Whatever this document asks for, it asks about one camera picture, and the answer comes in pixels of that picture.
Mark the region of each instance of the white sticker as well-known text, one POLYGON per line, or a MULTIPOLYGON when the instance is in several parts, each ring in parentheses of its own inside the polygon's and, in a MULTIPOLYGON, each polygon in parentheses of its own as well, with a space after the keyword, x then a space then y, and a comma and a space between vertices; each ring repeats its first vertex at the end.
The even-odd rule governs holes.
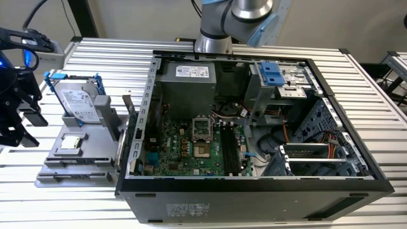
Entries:
POLYGON ((90 94, 80 90, 62 90, 62 93, 74 116, 84 123, 99 122, 90 94))
POLYGON ((247 115, 247 110, 243 108, 243 111, 240 112, 240 116, 244 118, 247 115))
POLYGON ((210 78, 210 68, 202 66, 178 66, 176 67, 178 77, 200 77, 210 78))

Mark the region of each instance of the green circuit board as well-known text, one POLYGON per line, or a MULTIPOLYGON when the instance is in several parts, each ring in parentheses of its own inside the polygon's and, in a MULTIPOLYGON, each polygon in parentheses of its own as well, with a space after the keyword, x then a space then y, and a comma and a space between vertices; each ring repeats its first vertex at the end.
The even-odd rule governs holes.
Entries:
MULTIPOLYGON (((162 147, 159 152, 159 165, 152 171, 144 171, 146 176, 224 176, 224 163, 222 154, 220 125, 214 125, 211 143, 191 141, 192 122, 164 123, 162 147)), ((236 142, 244 138, 243 127, 235 127, 236 142)), ((248 167, 242 176, 251 176, 248 167)))

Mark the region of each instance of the blue plastic latch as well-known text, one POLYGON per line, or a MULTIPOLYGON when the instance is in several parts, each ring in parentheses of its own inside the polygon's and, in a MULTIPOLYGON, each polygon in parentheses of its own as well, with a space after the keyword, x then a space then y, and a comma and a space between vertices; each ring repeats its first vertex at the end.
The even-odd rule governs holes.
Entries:
POLYGON ((51 76, 51 79, 54 79, 54 80, 64 80, 67 77, 68 77, 67 74, 54 73, 54 75, 51 76))
POLYGON ((159 153, 147 153, 147 161, 150 165, 159 166, 159 153))
POLYGON ((98 91, 100 95, 107 95, 107 92, 104 91, 103 81, 99 73, 95 75, 96 83, 98 83, 98 91))
POLYGON ((286 83, 281 73, 281 68, 277 63, 260 62, 260 73, 265 78, 265 83, 269 86, 283 86, 286 83))
POLYGON ((256 154, 244 152, 244 156, 256 156, 256 154))
POLYGON ((24 50, 24 64, 27 67, 30 67, 31 64, 31 51, 24 50))

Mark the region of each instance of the barcode sticker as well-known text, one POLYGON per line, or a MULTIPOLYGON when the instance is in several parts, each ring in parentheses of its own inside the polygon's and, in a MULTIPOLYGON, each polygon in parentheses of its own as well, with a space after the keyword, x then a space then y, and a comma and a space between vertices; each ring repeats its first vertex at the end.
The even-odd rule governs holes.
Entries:
POLYGON ((240 116, 244 118, 247 116, 247 110, 243 108, 243 111, 240 112, 240 116))
POLYGON ((210 68, 202 66, 178 66, 176 67, 178 77, 200 77, 210 78, 210 68))

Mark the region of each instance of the metal rail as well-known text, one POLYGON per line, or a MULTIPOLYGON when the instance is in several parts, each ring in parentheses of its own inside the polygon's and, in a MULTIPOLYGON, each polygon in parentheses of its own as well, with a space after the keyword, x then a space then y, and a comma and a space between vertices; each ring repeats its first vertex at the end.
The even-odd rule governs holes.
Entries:
MULTIPOLYGON (((122 101, 131 91, 136 108, 140 106, 152 50, 192 51, 190 42, 136 42, 84 38, 70 45, 63 73, 94 75, 104 79, 112 106, 126 113, 122 101)), ((235 54, 299 57, 314 59, 327 79, 339 103, 381 165, 395 193, 353 212, 333 223, 226 223, 166 225, 164 228, 298 228, 395 229, 407 227, 407 121, 406 116, 374 84, 351 55, 338 49, 265 46, 252 49, 235 45, 235 54)), ((0 154, 0 222, 11 226, 136 227, 138 220, 124 201, 115 199, 114 188, 36 188, 34 181, 48 156, 63 125, 62 106, 43 84, 42 113, 48 127, 24 125, 39 139, 38 148, 7 148, 0 154)))

